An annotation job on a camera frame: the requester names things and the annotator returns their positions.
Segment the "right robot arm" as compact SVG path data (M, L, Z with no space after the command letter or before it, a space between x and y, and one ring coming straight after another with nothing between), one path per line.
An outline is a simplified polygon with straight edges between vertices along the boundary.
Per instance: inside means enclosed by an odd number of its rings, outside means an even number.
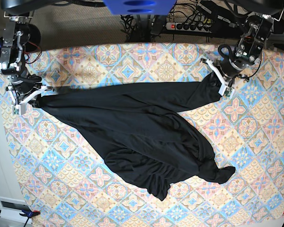
M40 76L29 73L25 50L27 43L38 48L32 40L40 37L39 30L29 24L34 11L54 3L57 1L2 0L0 2L4 17L9 19L0 44L0 73L10 81L6 91L11 96L14 115L24 115L28 103L35 102L42 92L52 90L52 87L42 84Z

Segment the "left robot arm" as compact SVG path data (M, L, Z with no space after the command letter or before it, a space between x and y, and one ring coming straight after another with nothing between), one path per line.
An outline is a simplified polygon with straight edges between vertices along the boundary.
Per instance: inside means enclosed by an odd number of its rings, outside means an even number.
M266 41L275 33L275 24L284 14L284 0L230 0L224 4L242 31L234 48L227 44L218 47L222 60L201 59L212 70L211 82L219 88L220 96L232 97L235 79L249 81L242 71L262 59Z

